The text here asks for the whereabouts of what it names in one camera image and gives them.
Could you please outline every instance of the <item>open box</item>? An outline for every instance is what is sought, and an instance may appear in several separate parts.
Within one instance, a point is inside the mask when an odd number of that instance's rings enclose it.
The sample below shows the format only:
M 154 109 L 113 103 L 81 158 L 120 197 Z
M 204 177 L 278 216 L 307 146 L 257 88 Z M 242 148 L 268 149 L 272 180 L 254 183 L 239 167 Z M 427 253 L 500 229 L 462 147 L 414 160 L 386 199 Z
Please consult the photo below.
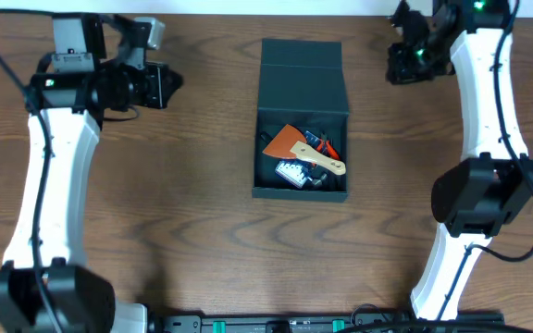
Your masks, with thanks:
M 267 143 L 261 133 L 275 137 L 286 124 L 316 136 L 325 132 L 349 172 L 348 117 L 340 43 L 263 40 L 253 197 L 343 202 L 348 196 L 346 174 L 329 172 L 321 188 L 298 189 L 275 173 L 280 160 L 262 153 Z M 313 174 L 323 172 L 317 166 Z

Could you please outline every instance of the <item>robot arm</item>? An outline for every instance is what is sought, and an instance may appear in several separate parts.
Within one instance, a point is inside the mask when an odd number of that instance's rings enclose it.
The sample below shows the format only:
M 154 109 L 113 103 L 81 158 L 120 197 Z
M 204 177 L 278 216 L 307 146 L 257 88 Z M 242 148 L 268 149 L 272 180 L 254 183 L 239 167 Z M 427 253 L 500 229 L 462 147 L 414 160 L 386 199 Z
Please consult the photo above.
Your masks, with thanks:
M 46 292 L 60 325 L 79 332 L 139 332 L 159 329 L 141 304 L 115 300 L 109 282 L 86 269 L 83 215 L 93 152 L 100 139 L 105 110 L 127 111 L 131 105 L 165 108 L 182 84 L 167 65 L 148 62 L 146 49 L 157 49 L 164 25 L 154 18 L 115 16 L 123 34 L 113 60 L 105 58 L 103 22 L 97 14 L 53 16 L 54 73 L 39 64 L 28 86 L 51 139 L 39 238 Z M 43 170 L 44 136 L 31 116 L 30 164 L 19 222 L 0 269 L 0 324 L 10 332 L 52 331 L 35 288 L 31 229 Z
M 444 0 L 434 3 L 434 31 L 405 1 L 390 18 L 402 29 L 404 42 L 389 50 L 389 81 L 406 84 L 453 74 L 446 68 L 451 62 L 460 87 L 464 122 L 461 164 L 433 187 L 432 210 L 440 223 L 423 277 L 411 293 L 417 318 L 456 318 L 459 298 L 480 256 L 480 251 L 466 253 L 466 248 L 472 244 L 488 246 L 530 197 L 521 176 L 511 172 L 511 156 L 501 140 L 493 90 L 495 50 L 509 17 L 507 0 L 490 5 L 482 0 Z M 514 151 L 533 178 L 533 161 L 527 159 L 515 117 L 511 45 L 509 35 L 497 69 L 502 109 Z

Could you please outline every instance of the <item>pliers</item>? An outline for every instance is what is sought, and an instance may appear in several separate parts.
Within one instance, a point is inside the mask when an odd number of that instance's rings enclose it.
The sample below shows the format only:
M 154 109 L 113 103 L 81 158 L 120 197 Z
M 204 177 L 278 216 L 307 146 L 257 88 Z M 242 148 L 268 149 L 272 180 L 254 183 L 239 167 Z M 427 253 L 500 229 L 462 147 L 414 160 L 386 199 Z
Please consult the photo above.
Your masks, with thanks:
M 332 159 L 337 161 L 341 160 L 339 154 L 334 150 L 334 148 L 332 148 L 332 145 L 330 144 L 330 141 L 324 132 L 322 132 L 322 135 L 320 136 L 320 144 L 317 146 L 316 150 L 322 154 L 328 153 Z

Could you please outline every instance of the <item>wooden table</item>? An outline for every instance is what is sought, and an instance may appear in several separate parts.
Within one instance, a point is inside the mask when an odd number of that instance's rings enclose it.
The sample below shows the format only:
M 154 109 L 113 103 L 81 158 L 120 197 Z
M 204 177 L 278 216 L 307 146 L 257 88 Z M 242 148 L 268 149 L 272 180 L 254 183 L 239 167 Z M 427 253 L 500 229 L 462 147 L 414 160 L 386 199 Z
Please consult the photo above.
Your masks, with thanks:
M 207 315 L 349 313 L 360 303 L 405 307 L 425 267 L 436 222 L 433 181 L 462 145 L 456 78 L 395 87 L 384 18 L 160 16 L 151 53 L 185 86 L 167 110 L 107 123 L 90 173 L 89 265 L 124 301 Z M 351 106 L 346 203 L 251 198 L 261 40 L 341 41 Z M 515 27 L 517 116 L 533 156 L 533 19 Z M 116 34 L 107 38 L 114 48 Z M 53 49 L 46 18 L 0 18 L 0 50 L 25 81 Z M 28 164 L 27 114 L 0 69 L 0 261 L 18 219 Z M 533 203 L 493 248 L 533 242 Z M 533 328 L 533 259 L 483 255 L 462 310 L 501 309 Z

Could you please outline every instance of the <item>wooden handle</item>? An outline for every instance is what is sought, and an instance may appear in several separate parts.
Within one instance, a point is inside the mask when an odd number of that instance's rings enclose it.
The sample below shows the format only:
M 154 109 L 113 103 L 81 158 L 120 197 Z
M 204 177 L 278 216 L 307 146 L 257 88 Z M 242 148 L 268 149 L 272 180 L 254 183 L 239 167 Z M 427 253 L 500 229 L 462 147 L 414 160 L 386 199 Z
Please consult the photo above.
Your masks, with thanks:
M 316 151 L 316 149 L 309 146 L 307 143 L 297 142 L 291 148 L 291 152 L 295 154 L 297 159 L 305 162 L 316 163 L 334 173 L 335 175 L 344 175 L 347 173 L 347 168 L 343 162 L 326 157 Z

